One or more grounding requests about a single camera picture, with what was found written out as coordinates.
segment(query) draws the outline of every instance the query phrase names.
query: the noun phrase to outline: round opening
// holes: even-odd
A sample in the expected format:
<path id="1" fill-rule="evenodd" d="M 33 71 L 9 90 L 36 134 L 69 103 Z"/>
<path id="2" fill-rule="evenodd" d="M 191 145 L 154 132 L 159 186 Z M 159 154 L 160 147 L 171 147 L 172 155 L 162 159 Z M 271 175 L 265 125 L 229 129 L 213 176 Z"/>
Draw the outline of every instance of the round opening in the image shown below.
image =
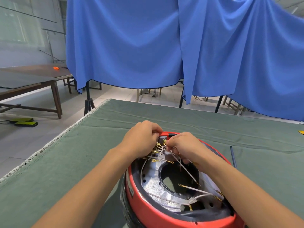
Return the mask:
<path id="1" fill-rule="evenodd" d="M 183 166 L 198 182 L 199 171 L 197 168 L 192 163 L 188 165 L 183 164 Z M 174 164 L 168 162 L 163 163 L 158 170 L 158 176 L 165 190 L 176 197 L 188 199 L 196 193 L 196 191 L 179 186 L 178 184 L 186 185 L 195 189 L 198 188 L 196 182 L 183 167 L 180 168 L 178 162 L 174 162 Z"/>

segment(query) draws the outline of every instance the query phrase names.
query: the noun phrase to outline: wall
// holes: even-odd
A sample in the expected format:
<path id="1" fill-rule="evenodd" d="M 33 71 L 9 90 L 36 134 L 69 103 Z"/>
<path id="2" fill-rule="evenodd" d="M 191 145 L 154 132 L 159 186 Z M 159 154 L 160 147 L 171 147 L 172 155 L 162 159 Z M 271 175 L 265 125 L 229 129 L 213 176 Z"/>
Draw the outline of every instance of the wall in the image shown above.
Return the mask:
<path id="1" fill-rule="evenodd" d="M 0 0 L 0 67 L 52 63 L 45 30 L 63 32 L 58 0 Z M 64 35 L 49 32 L 54 57 L 65 60 Z"/>

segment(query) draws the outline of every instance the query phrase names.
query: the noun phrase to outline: black cable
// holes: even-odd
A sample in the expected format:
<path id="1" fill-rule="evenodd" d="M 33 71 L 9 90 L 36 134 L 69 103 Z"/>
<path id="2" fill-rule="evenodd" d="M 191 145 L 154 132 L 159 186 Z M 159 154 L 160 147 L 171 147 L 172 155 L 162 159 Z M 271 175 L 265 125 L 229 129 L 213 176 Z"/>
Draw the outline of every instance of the black cable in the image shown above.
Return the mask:
<path id="1" fill-rule="evenodd" d="M 231 156 L 232 156 L 233 166 L 234 166 L 234 168 L 237 169 L 237 163 L 235 161 L 235 157 L 234 157 L 234 152 L 233 152 L 232 146 L 230 146 L 230 152 L 231 152 Z"/>

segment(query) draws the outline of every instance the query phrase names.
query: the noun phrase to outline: black pole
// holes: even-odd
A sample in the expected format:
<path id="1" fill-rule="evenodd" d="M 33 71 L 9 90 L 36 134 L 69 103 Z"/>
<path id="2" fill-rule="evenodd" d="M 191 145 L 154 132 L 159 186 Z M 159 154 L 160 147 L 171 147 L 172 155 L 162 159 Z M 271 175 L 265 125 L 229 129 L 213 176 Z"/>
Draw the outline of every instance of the black pole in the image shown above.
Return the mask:
<path id="1" fill-rule="evenodd" d="M 94 109 L 95 106 L 94 106 L 94 102 L 93 102 L 93 99 L 90 98 L 90 86 L 89 86 L 89 81 L 87 81 L 87 84 L 86 84 L 86 91 L 87 91 L 87 99 L 85 100 L 85 115 L 87 113 L 89 113 L 91 111 L 91 109 Z"/>
<path id="2" fill-rule="evenodd" d="M 237 169 L 237 162 L 235 161 L 235 157 L 234 157 L 234 152 L 233 152 L 232 146 L 230 146 L 230 152 L 231 152 L 233 166 L 234 166 L 234 168 Z"/>
<path id="3" fill-rule="evenodd" d="M 185 86 L 183 86 L 183 90 L 182 90 L 181 96 L 180 96 L 181 99 L 180 99 L 180 101 L 179 101 L 179 108 L 181 108 L 181 106 L 183 105 L 183 101 L 184 101 L 184 99 L 183 99 L 184 87 L 185 87 Z"/>
<path id="4" fill-rule="evenodd" d="M 221 102 L 222 102 L 222 99 L 223 99 L 223 96 L 220 96 L 219 97 L 219 101 L 217 102 L 217 105 L 216 105 L 216 108 L 215 108 L 215 113 L 217 113 L 218 112 L 218 110 L 219 110 L 219 106 L 221 105 Z"/>

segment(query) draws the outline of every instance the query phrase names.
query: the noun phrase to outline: white floor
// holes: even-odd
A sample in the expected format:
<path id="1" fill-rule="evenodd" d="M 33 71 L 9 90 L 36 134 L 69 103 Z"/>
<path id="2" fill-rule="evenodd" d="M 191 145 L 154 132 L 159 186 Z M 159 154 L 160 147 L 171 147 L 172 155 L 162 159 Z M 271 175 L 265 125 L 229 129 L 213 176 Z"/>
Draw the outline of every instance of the white floor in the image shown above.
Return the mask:
<path id="1" fill-rule="evenodd" d="M 83 116 L 86 93 L 84 92 L 83 95 L 79 95 L 74 89 L 72 89 L 72 94 L 69 94 L 67 86 L 63 85 L 63 81 L 58 82 L 58 88 L 63 110 L 61 120 L 58 120 L 55 113 L 25 109 L 12 109 L 0 114 L 0 120 L 8 120 L 16 117 L 30 117 L 34 118 L 35 121 L 39 123 L 38 126 L 34 128 L 0 124 L 0 178 L 16 166 L 20 165 L 30 155 L 42 148 L 46 143 L 51 141 L 66 128 L 73 125 Z M 178 83 L 175 86 L 163 88 L 161 95 L 157 98 L 152 98 L 153 90 L 149 95 L 141 95 L 139 102 L 178 107 L 181 91 L 182 84 Z M 90 93 L 95 106 L 109 98 L 124 101 L 136 101 L 135 89 L 119 88 L 102 84 L 102 91 L 90 89 Z M 191 104 L 186 105 L 184 103 L 182 107 L 193 110 L 214 112 L 217 100 L 218 97 L 209 98 L 208 101 L 204 101 L 203 98 L 195 100 L 194 97 L 192 97 Z M 2 101 L 2 103 L 3 102 L 8 104 L 21 103 L 22 105 L 41 108 L 55 108 L 50 88 L 44 88 L 35 92 L 27 93 Z M 233 114 L 234 111 L 227 106 L 221 105 L 219 113 Z M 249 111 L 246 111 L 241 117 L 299 123 L 295 121 L 271 118 Z"/>

